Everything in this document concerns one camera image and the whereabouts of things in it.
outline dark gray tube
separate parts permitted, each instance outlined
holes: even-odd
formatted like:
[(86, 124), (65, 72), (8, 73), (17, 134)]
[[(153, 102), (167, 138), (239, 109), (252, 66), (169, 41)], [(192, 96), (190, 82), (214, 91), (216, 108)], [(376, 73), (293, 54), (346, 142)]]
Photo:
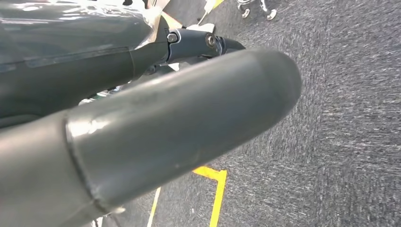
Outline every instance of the dark gray tube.
[(238, 51), (73, 109), (67, 136), (90, 193), (110, 209), (266, 131), (300, 92), (288, 56)]
[(269, 129), (301, 79), (239, 51), (0, 133), (0, 226), (79, 227)]

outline clear plastic film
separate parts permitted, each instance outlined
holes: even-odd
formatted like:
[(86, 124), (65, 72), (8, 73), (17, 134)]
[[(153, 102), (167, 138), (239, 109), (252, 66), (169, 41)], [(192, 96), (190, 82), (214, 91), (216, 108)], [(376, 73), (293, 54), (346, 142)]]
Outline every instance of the clear plastic film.
[(0, 1), (0, 72), (138, 49), (156, 39), (161, 9), (111, 1)]

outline yellow tape line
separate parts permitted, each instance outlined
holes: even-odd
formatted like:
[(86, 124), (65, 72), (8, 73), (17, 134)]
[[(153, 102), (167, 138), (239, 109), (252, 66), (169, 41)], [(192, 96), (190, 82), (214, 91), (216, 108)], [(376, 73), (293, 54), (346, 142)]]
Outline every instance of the yellow tape line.
[(147, 227), (151, 227), (152, 226), (153, 217), (155, 216), (155, 212), (156, 212), (157, 201), (158, 201), (159, 195), (160, 195), (160, 190), (161, 190), (161, 187), (159, 187), (156, 190), (155, 199), (153, 200), (152, 210), (150, 211), (150, 216), (149, 216)]
[(214, 198), (212, 217), (210, 218), (209, 227), (217, 227), (220, 215), (221, 204), (223, 202), (224, 188), (226, 186), (227, 170), (216, 171), (212, 168), (201, 166), (194, 173), (217, 181), (216, 196)]
[(216, 8), (218, 5), (220, 5), (224, 0), (216, 0), (216, 3), (214, 3), (213, 8)]

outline gray carpet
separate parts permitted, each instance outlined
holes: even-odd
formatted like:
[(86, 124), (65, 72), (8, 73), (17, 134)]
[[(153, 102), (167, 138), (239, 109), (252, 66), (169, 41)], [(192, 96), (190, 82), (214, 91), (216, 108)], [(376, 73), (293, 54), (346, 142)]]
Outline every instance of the gray carpet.
[[(304, 81), (297, 107), (272, 130), (215, 160), (228, 170), (219, 227), (401, 226), (401, 2), (274, 0), (243, 20), (225, 0), (205, 22), (248, 48), (278, 49)], [(203, 0), (171, 0), (186, 25)], [(216, 184), (188, 174), (162, 187), (153, 227), (208, 227)], [(145, 227), (154, 192), (118, 215)], [(108, 226), (115, 226), (106, 220)]]

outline hex bolt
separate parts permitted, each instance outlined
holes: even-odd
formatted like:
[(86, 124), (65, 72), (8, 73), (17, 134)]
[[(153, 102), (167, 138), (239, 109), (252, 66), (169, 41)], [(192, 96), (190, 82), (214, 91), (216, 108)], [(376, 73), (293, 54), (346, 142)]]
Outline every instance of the hex bolt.
[(214, 48), (215, 47), (216, 42), (215, 42), (214, 36), (212, 34), (207, 34), (206, 35), (206, 44), (210, 48)]
[(170, 33), (167, 35), (167, 41), (169, 43), (175, 43), (178, 41), (178, 36), (175, 33)]

